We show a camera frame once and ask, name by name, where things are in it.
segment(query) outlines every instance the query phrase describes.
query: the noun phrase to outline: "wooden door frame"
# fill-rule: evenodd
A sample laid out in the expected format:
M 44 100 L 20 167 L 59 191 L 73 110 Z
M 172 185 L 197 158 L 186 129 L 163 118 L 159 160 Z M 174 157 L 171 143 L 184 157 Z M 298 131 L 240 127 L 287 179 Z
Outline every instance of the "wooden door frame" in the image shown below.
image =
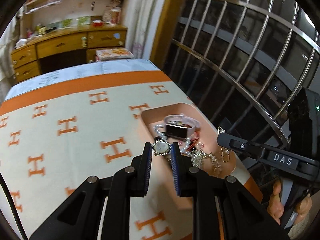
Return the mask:
M 165 0 L 153 41 L 150 60 L 162 69 L 184 0 Z

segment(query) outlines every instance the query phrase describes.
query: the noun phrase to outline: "blue sticker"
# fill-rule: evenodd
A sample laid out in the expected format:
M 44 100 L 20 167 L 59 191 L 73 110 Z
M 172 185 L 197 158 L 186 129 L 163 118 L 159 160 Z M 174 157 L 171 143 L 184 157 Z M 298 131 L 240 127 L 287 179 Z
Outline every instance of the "blue sticker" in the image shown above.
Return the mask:
M 115 33 L 115 34 L 113 34 L 113 36 L 114 36 L 116 39 L 119 39 L 119 38 L 120 38 L 120 33 Z

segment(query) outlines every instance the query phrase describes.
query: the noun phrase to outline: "white curtain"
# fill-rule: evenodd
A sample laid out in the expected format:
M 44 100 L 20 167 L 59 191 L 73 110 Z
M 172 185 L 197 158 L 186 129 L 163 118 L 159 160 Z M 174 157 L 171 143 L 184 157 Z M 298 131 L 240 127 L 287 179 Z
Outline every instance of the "white curtain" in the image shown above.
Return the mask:
M 128 0 L 124 25 L 128 27 L 126 48 L 141 58 L 156 0 Z
M 0 38 L 0 105 L 12 87 L 14 70 L 11 63 L 11 52 L 20 36 L 20 25 L 13 17 Z

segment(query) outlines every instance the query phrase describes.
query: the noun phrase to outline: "pearl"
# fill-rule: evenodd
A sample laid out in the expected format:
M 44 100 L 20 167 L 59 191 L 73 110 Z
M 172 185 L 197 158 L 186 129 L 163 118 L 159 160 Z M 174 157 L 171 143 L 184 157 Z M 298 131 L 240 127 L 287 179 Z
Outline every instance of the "pearl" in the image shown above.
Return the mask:
M 169 146 L 165 142 L 157 142 L 155 144 L 155 151 L 158 153 L 165 153 L 169 149 Z

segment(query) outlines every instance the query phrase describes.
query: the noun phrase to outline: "screw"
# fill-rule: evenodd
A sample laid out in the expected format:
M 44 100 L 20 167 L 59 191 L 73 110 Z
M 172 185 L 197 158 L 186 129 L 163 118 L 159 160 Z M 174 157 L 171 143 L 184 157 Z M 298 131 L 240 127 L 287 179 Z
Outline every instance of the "screw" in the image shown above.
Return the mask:
M 234 176 L 227 176 L 227 182 L 235 183 L 236 182 L 236 178 Z
M 189 168 L 189 171 L 190 171 L 191 173 L 197 173 L 197 172 L 199 171 L 199 169 L 198 169 L 197 167 L 190 167 L 190 168 Z
M 96 176 L 90 176 L 87 179 L 87 182 L 89 182 L 90 184 L 95 183 L 98 180 L 98 178 Z
M 126 167 L 126 168 L 124 169 L 124 171 L 125 171 L 126 173 L 134 172 L 134 167 L 128 166 L 128 167 Z

